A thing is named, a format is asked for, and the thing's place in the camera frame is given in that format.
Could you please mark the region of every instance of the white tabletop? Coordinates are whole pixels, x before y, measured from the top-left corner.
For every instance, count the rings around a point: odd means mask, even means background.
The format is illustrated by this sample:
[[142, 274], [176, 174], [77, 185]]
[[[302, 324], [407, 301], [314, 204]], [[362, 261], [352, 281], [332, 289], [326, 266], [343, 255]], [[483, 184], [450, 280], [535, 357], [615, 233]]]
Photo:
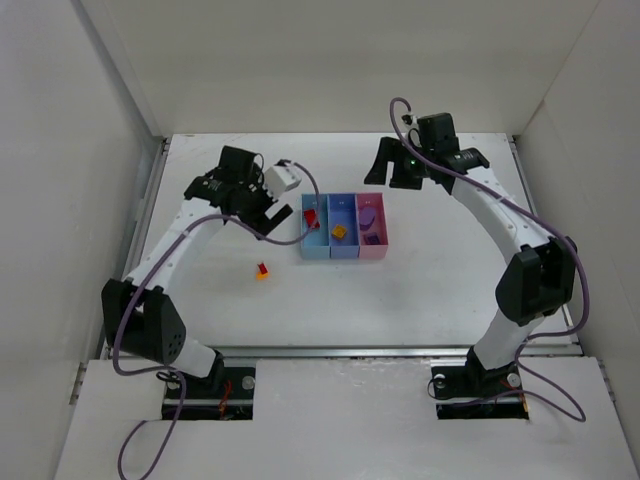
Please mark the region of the white tabletop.
[[[485, 332], [504, 269], [497, 247], [473, 216], [426, 180], [422, 191], [367, 186], [363, 179], [382, 134], [176, 135], [145, 243], [169, 226], [183, 192], [215, 167], [224, 145], [261, 152], [266, 165], [287, 158], [307, 166], [323, 192], [384, 193], [389, 251], [382, 261], [304, 261], [298, 246], [257, 242], [229, 225], [218, 233], [173, 296], [189, 334], [216, 346], [464, 346]], [[522, 183], [504, 134], [461, 134], [489, 159], [522, 205]], [[283, 201], [300, 208], [308, 182]], [[273, 232], [300, 231], [296, 212]], [[268, 280], [255, 279], [264, 262]], [[563, 314], [540, 330], [566, 329]], [[568, 338], [544, 343], [570, 343]]]
[[[145, 362], [126, 361], [126, 367]], [[530, 420], [438, 420], [426, 360], [269, 360], [256, 372], [252, 421], [181, 421], [150, 480], [637, 480], [598, 362], [535, 358], [581, 403], [580, 424], [528, 399]], [[526, 388], [566, 399], [528, 373]], [[139, 420], [158, 420], [164, 384], [93, 361], [56, 480], [117, 480], [116, 459]], [[146, 471], [168, 427], [146, 424], [124, 457]]]

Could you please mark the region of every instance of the bolt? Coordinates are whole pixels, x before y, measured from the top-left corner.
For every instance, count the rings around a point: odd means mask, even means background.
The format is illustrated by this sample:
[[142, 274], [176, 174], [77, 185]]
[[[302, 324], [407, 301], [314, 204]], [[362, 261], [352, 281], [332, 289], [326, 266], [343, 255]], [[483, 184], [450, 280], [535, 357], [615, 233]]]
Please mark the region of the bolt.
[[447, 377], [444, 376], [444, 374], [442, 373], [438, 373], [433, 377], [433, 386], [436, 387], [438, 390], [442, 390], [444, 387], [447, 386], [446, 384], [446, 379]]
[[518, 375], [517, 373], [510, 373], [509, 375], [507, 375], [507, 382], [513, 388], [518, 388], [520, 385], [522, 385], [522, 380], [520, 380], [520, 375]]
[[256, 386], [256, 379], [247, 375], [242, 379], [242, 388], [245, 390], [253, 390]]

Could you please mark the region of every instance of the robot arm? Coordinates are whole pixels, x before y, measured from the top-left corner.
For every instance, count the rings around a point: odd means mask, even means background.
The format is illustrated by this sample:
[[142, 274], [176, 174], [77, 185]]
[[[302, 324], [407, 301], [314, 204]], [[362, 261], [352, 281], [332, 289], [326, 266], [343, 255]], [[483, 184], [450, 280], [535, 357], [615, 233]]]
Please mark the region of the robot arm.
[[[153, 251], [124, 281], [107, 282], [102, 291], [102, 305], [110, 346], [133, 292], [154, 272], [127, 324], [122, 349], [170, 365], [212, 387], [217, 384], [222, 374], [222, 356], [187, 335], [171, 294], [225, 223], [222, 219], [204, 221], [207, 217], [234, 215], [258, 233], [267, 235], [292, 213], [291, 207], [285, 205], [272, 218], [266, 215], [284, 192], [300, 184], [300, 177], [282, 161], [263, 172], [255, 163], [255, 156], [253, 152], [224, 147], [218, 167], [197, 177], [186, 190], [173, 223]], [[163, 262], [163, 256], [182, 235], [185, 235], [183, 241]]]
[[[403, 117], [403, 120], [413, 127], [407, 138], [417, 150], [425, 152], [438, 165], [508, 197], [488, 160], [477, 149], [460, 150], [451, 115]], [[419, 138], [414, 139], [412, 132], [417, 132]], [[384, 185], [388, 162], [393, 164], [389, 186], [419, 190], [424, 178], [442, 185], [475, 216], [507, 263], [496, 287], [498, 311], [487, 332], [469, 350], [465, 367], [448, 375], [446, 388], [441, 385], [443, 388], [436, 391], [441, 398], [488, 397], [499, 393], [503, 388], [500, 381], [516, 371], [514, 362], [520, 345], [546, 316], [571, 299], [575, 274], [571, 255], [563, 242], [535, 222], [513, 212], [479, 188], [430, 169], [397, 139], [381, 140], [365, 183]]]

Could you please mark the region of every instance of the white wall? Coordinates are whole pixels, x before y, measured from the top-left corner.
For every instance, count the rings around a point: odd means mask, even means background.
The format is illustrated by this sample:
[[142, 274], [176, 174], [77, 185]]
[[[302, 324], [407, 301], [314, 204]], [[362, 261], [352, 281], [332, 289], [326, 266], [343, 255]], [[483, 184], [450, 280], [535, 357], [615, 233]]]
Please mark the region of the white wall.
[[396, 95], [460, 131], [521, 133], [597, 3], [83, 1], [165, 135], [388, 131]]
[[[585, 350], [604, 359], [640, 462], [640, 4], [601, 0], [518, 143], [543, 216], [589, 274]], [[574, 313], [580, 312], [575, 299]]]
[[140, 159], [70, 0], [0, 1], [0, 471], [50, 478]]

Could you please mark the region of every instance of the yellow object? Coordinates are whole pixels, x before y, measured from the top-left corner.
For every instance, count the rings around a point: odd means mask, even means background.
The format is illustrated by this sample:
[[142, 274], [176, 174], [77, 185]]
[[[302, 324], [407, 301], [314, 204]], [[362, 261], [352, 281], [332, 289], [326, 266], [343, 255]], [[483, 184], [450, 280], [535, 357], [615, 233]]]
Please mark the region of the yellow object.
[[331, 231], [331, 235], [333, 235], [336, 238], [339, 238], [340, 240], [342, 240], [346, 234], [347, 234], [347, 229], [344, 228], [342, 225], [336, 225], [335, 228]]

